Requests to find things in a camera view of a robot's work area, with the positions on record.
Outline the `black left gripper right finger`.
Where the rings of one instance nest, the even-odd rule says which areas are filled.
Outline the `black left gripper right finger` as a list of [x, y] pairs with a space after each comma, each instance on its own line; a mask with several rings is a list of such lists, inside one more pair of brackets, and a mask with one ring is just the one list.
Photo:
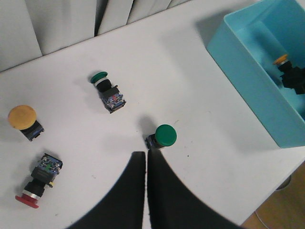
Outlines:
[[195, 196], [161, 151], [148, 151], [147, 191], [153, 229], [240, 229]]

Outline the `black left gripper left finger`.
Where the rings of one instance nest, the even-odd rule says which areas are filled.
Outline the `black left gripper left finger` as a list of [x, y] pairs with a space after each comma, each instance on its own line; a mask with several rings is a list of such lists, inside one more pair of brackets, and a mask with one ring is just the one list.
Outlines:
[[70, 229], [141, 229], [145, 195], [145, 153], [133, 152], [105, 197]]

